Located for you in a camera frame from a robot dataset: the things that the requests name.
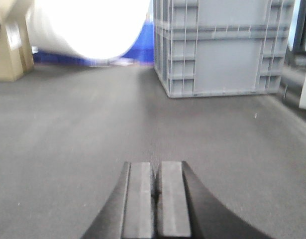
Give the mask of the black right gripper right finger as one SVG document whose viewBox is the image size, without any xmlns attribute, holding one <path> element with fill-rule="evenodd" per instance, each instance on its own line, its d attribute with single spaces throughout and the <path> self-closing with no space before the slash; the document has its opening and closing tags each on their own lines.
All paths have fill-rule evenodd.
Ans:
<svg viewBox="0 0 306 239">
<path fill-rule="evenodd" d="M 229 210 L 185 161 L 163 161 L 156 175 L 159 239 L 268 239 Z"/>
</svg>

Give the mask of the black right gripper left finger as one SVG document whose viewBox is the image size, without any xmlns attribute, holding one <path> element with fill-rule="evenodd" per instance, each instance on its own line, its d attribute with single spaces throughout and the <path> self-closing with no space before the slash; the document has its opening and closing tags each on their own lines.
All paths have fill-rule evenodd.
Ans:
<svg viewBox="0 0 306 239">
<path fill-rule="evenodd" d="M 154 184 L 149 162 L 125 162 L 118 181 L 83 239 L 153 239 Z"/>
</svg>

